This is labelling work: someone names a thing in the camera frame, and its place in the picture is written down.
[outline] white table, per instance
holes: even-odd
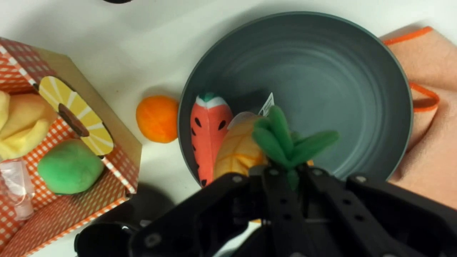
[[[452,0],[1,0],[0,38],[68,55],[102,99],[142,140],[140,179],[175,203],[198,186],[177,142],[154,145],[140,135],[134,111],[142,96],[178,96],[202,53],[255,18],[311,11],[358,23],[375,36],[429,25],[457,43]],[[35,256],[75,256],[74,233]]]

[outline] gray bowl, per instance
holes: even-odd
[[[411,96],[401,68],[367,31],[319,13],[281,13],[221,39],[188,78],[178,139],[197,178],[190,111],[195,96],[222,96],[232,113],[258,112],[269,93],[301,136],[335,130],[339,140],[314,163],[344,180],[387,179],[411,130]]]

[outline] green toy leaves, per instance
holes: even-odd
[[[334,145],[338,135],[335,132],[319,132],[299,139],[297,133],[289,132],[282,111],[272,106],[267,118],[255,123],[252,140],[274,165],[285,170],[288,183],[295,190],[298,176],[294,169]]]

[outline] orange towel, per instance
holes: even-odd
[[[414,106],[409,146],[389,182],[457,209],[457,48],[431,28],[384,43]]]

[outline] checkered basket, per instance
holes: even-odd
[[[0,195],[0,256],[31,255],[121,205],[137,189],[141,145],[112,115],[71,61],[0,39],[0,91],[10,95],[30,93],[47,76],[62,79],[85,101],[110,132],[114,149],[101,158],[105,172],[88,192],[75,196],[52,195],[37,176],[37,163],[54,146],[77,138],[62,119],[55,119],[41,145],[24,158],[34,186],[32,219],[17,222],[10,200]]]

